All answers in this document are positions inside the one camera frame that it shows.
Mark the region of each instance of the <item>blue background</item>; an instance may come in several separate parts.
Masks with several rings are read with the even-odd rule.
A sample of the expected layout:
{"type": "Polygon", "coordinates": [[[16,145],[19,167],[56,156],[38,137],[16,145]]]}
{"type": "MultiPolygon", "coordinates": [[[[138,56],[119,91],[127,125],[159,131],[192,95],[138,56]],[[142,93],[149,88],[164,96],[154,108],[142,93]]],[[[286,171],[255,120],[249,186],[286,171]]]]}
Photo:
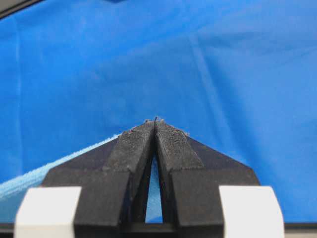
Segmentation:
{"type": "Polygon", "coordinates": [[[317,222],[317,1],[45,0],[0,20],[0,182],[154,116],[317,222]]]}

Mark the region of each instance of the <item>blue cloth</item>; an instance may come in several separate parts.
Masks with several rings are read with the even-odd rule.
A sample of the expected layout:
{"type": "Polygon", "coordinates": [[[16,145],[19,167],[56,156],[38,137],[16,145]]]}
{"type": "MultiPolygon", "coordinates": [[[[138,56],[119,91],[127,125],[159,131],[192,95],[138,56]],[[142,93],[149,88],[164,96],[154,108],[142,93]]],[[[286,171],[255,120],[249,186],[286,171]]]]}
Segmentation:
{"type": "Polygon", "coordinates": [[[162,207],[159,190],[159,169],[156,158],[152,161],[151,176],[149,184],[147,212],[145,222],[147,223],[162,223],[162,207]]]}
{"type": "Polygon", "coordinates": [[[317,222],[317,2],[45,0],[0,20],[0,182],[160,116],[317,222]]]}

